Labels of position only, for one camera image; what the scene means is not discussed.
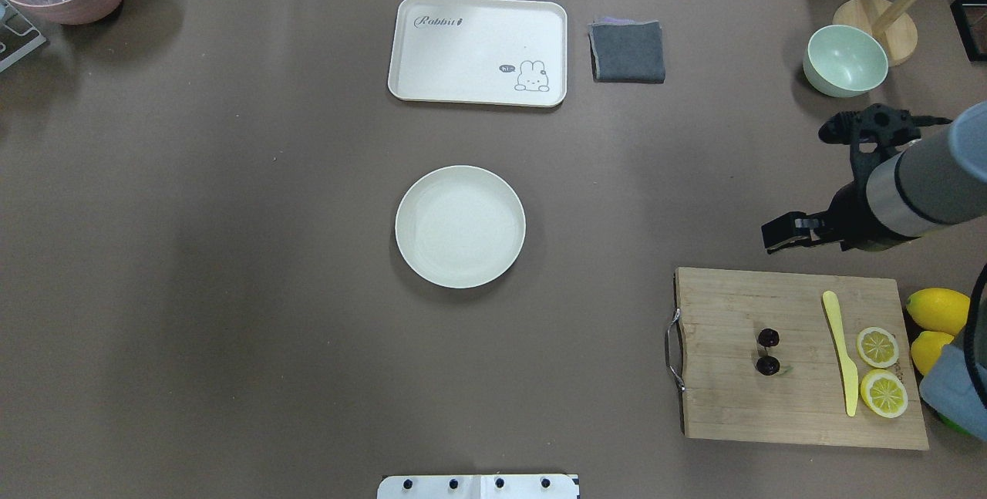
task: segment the white plate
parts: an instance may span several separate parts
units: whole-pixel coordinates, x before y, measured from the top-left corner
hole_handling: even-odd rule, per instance
[[[556,106],[567,85],[567,25],[552,2],[405,0],[387,87],[424,102]]]
[[[408,265],[435,285],[471,288],[514,263],[524,244],[524,207],[514,189],[486,169],[451,165],[412,185],[394,233]]]

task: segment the rabbit cartoon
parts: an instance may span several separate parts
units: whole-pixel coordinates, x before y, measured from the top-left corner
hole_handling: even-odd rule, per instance
[[[521,61],[521,73],[517,74],[514,90],[549,91],[549,76],[545,74],[545,62]]]

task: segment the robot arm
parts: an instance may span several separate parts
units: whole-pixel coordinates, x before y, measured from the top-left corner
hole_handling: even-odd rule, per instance
[[[828,210],[790,211],[762,225],[765,249],[839,242],[843,250],[885,250],[987,214],[987,102],[898,152],[920,137],[920,126],[950,122],[881,104],[837,113],[819,138],[850,145],[853,183],[837,190]],[[864,152],[862,143],[875,148]]]

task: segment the light green bowl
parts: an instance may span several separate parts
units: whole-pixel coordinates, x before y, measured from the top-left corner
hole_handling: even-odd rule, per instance
[[[819,92],[850,98],[874,90],[888,76],[888,54],[878,41],[849,25],[829,25],[808,39],[805,78]]]

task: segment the wooden cutting board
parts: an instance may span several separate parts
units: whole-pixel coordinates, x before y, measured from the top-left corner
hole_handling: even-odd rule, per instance
[[[908,409],[881,418],[863,400],[846,414],[839,362],[822,292],[840,299],[847,350],[860,377],[871,367],[857,354],[857,334],[870,326],[891,332],[900,358],[889,368],[905,384]],[[885,278],[678,268],[685,435],[852,447],[927,450],[898,284]],[[770,327],[780,343],[775,376],[754,369],[757,335]]]

